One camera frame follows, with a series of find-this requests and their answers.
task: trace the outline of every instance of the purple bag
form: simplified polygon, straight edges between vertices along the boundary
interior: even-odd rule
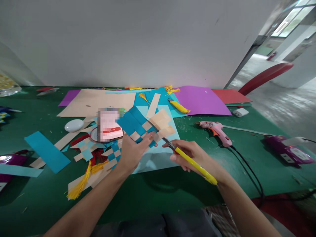
[[[21,154],[26,154],[28,152],[28,150],[21,150],[11,155],[0,155],[0,164],[22,166],[26,161],[27,156],[22,156]],[[10,174],[0,174],[0,192],[13,177],[14,175]]]

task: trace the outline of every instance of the hand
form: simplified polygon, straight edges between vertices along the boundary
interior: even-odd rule
[[[117,169],[121,169],[130,175],[137,168],[144,152],[149,148],[149,144],[154,139],[155,132],[147,134],[140,143],[136,143],[127,134],[123,136],[122,154],[116,165]]]
[[[176,147],[179,147],[184,153],[189,157],[194,159],[200,166],[206,169],[219,183],[226,183],[227,179],[230,178],[230,174],[212,159],[196,142],[187,142],[183,140],[173,140],[171,141]],[[168,147],[167,143],[163,144],[162,147]],[[189,162],[187,162],[182,156],[177,152],[173,151],[170,156],[170,160],[178,163],[184,171],[194,172],[201,175],[201,173],[194,168]]]

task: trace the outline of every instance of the concrete floor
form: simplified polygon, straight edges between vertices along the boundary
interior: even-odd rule
[[[266,58],[254,54],[228,88],[239,90],[259,73],[278,64],[266,61]],[[316,141],[316,78],[297,89],[287,89],[267,82],[247,97],[253,101],[255,109],[291,137]],[[316,144],[308,142],[305,146],[316,154]]]

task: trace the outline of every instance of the red fire extinguisher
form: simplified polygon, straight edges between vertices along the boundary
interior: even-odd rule
[[[276,54],[277,52],[274,51],[273,54],[271,54],[270,57],[267,58],[267,61],[270,61]]]

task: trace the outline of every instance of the white plug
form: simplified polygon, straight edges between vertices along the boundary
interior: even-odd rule
[[[244,108],[240,108],[240,109],[235,110],[233,114],[237,117],[242,117],[249,114],[249,111],[245,110]]]

